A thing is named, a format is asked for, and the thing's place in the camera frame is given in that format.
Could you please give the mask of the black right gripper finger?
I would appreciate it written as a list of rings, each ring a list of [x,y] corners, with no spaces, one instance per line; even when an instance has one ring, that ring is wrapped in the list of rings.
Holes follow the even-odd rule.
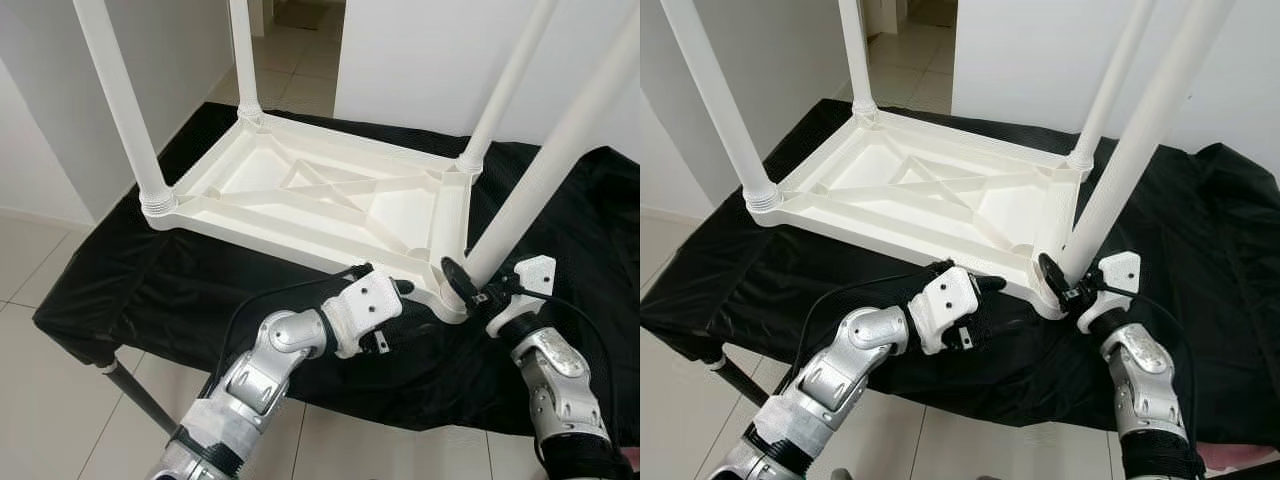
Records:
[[[1038,253],[1037,271],[1059,303],[1074,302],[1076,298],[1075,289],[1068,283],[1065,273],[1048,253]]]
[[[475,310],[484,301],[481,288],[474,284],[472,278],[460,262],[451,257],[442,257],[440,268],[449,288],[467,310]]]

